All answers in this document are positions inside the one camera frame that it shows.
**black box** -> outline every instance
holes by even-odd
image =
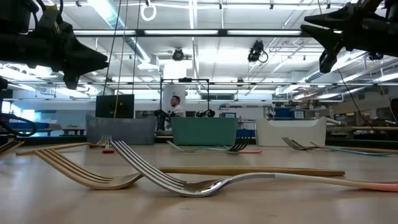
[[[97,96],[95,116],[97,118],[114,118],[116,95]],[[134,118],[134,94],[119,95],[118,109],[115,118]]]

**wooden table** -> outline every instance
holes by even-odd
[[[133,146],[155,166],[257,165],[343,169],[346,178],[398,180],[398,156],[295,151],[249,146],[258,155],[213,151],[181,153],[166,144]],[[63,153],[87,169],[106,175],[134,170],[119,154],[73,148]],[[216,177],[175,175],[198,181]],[[398,193],[356,190],[293,180],[250,180],[231,184],[207,198],[172,195],[146,179],[124,190],[95,191],[66,178],[35,156],[0,157],[0,223],[271,223],[393,224]]]
[[[62,128],[63,131],[63,135],[62,136],[71,136],[71,134],[69,134],[70,131],[74,131],[75,132],[75,136],[78,135],[78,132],[80,132],[80,136],[84,136],[85,135],[85,128],[81,128],[81,127],[66,127],[66,128]]]

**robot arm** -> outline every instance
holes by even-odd
[[[81,44],[73,27],[62,20],[55,8],[44,6],[43,16],[29,31],[30,15],[39,8],[33,0],[3,0],[0,8],[0,60],[25,63],[63,71],[67,88],[75,90],[80,75],[109,66],[107,56]]]
[[[324,48],[320,59],[320,71],[330,72],[337,62],[337,55],[346,50],[365,50],[372,60],[379,60],[383,55],[398,57],[398,1],[386,0],[386,16],[374,12],[382,0],[359,0],[350,2],[345,7],[331,13],[307,16],[305,21],[329,29],[301,25],[301,29],[316,39]]]

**man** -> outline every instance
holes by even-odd
[[[178,114],[180,117],[185,117],[185,110],[180,105],[180,97],[179,96],[172,96],[171,105],[173,107],[173,112]]]

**gray bin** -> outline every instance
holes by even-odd
[[[103,135],[127,144],[153,144],[155,141],[156,117],[145,119],[95,118],[86,115],[87,141],[96,143]]]

